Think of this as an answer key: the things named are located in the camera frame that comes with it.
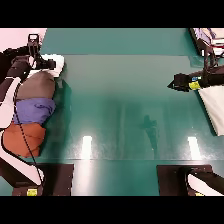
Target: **white wall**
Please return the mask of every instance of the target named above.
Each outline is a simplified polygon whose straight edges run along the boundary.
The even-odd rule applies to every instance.
[[[46,30],[47,28],[0,28],[0,52],[27,45],[30,33],[39,33],[44,37]]]

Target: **stack of folded clothes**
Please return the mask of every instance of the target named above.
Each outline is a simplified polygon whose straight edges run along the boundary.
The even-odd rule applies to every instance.
[[[12,123],[3,135],[3,144],[7,150],[19,156],[31,156],[24,141],[20,123],[33,156],[39,156],[40,145],[45,136],[45,128],[42,125],[53,114],[56,107],[52,99],[55,91],[54,77],[59,76],[62,68],[63,66],[59,71],[56,68],[57,74],[49,71],[32,73],[21,84],[16,97],[19,120],[14,114]]]

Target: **white cloth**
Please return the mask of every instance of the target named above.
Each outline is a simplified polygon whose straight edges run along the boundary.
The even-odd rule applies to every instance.
[[[224,86],[200,89],[199,94],[218,136],[224,135]]]
[[[59,77],[64,64],[65,64],[65,58],[61,55],[57,55],[57,54],[44,54],[41,55],[42,58],[44,60],[48,60],[48,59],[53,59],[54,61],[56,61],[56,68],[54,70],[50,70],[50,69],[43,69],[42,71],[47,71],[48,73],[50,73],[51,75],[53,75],[54,77]],[[33,74],[39,72],[40,70],[31,70],[30,74],[27,78],[30,78]]]

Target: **green table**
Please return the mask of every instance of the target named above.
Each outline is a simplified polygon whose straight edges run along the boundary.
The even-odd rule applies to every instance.
[[[187,29],[48,29],[42,53],[66,66],[37,162],[74,163],[72,195],[158,195],[158,164],[224,176],[224,137],[197,92],[166,87],[202,66]]]

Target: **yellow label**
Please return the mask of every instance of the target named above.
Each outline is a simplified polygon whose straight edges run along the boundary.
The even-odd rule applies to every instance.
[[[37,196],[37,189],[28,189],[27,196]]]
[[[201,88],[198,81],[189,83],[189,87],[193,90]]]
[[[203,194],[201,193],[195,193],[196,196],[204,196]]]

